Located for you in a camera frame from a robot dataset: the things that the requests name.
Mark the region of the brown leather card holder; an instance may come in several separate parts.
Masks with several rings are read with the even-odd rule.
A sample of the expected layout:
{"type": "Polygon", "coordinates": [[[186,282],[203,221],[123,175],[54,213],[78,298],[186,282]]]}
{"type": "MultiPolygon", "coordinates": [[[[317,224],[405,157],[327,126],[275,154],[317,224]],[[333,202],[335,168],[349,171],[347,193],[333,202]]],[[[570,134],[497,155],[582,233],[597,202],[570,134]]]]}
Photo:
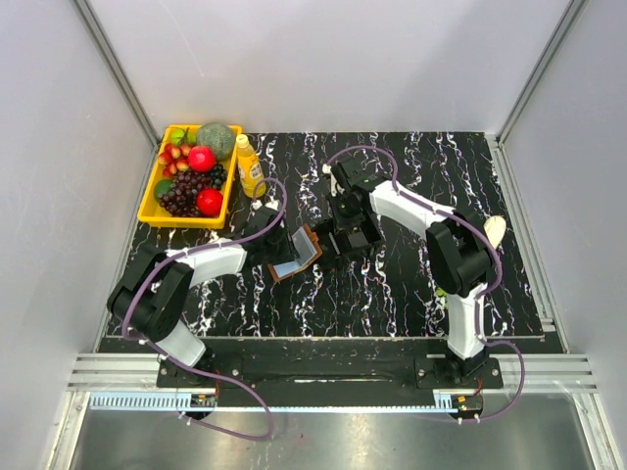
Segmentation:
{"type": "Polygon", "coordinates": [[[268,266],[275,282],[281,282],[304,271],[322,255],[318,236],[307,224],[287,236],[287,247],[290,259],[268,266]]]}

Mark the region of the black plastic card box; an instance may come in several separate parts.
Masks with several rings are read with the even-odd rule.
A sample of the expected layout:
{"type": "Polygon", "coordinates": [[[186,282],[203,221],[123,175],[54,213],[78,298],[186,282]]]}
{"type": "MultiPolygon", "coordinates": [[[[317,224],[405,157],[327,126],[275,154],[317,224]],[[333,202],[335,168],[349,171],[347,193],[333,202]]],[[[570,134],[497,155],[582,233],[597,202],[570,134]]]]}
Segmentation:
{"type": "Polygon", "coordinates": [[[383,235],[371,215],[349,228],[340,228],[335,219],[327,218],[316,224],[313,232],[326,259],[371,255],[383,243],[383,235]]]}

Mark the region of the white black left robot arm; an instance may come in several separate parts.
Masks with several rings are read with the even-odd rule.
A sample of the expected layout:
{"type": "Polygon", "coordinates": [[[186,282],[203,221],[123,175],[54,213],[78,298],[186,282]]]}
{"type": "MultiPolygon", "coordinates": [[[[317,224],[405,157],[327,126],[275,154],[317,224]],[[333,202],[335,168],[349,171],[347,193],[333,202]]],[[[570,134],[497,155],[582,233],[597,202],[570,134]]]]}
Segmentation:
{"type": "Polygon", "coordinates": [[[271,201],[254,209],[232,239],[186,250],[141,249],[110,294],[109,313],[122,323],[128,338],[149,342],[176,359],[178,375],[189,386],[205,385],[213,365],[205,344],[182,320],[188,292],[248,266],[293,260],[296,251],[283,215],[282,205],[271,201]]]}

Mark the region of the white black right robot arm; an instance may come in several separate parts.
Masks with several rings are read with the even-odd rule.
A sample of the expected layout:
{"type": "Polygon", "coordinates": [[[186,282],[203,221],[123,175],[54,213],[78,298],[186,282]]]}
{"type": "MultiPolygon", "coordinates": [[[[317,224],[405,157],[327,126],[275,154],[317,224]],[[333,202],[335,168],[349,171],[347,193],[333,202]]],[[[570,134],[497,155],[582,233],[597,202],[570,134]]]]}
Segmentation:
{"type": "Polygon", "coordinates": [[[496,249],[506,223],[498,216],[483,220],[475,211],[421,197],[398,183],[397,173],[396,166],[392,175],[369,173],[356,158],[325,164],[332,216],[316,232],[325,254],[335,258],[370,252],[380,245],[380,217],[425,241],[432,278],[448,299],[447,344],[453,357],[445,365],[446,376],[453,385],[465,388],[481,374],[477,358],[486,348],[483,298],[492,287],[490,275],[496,275],[496,284],[503,275],[496,249]]]}

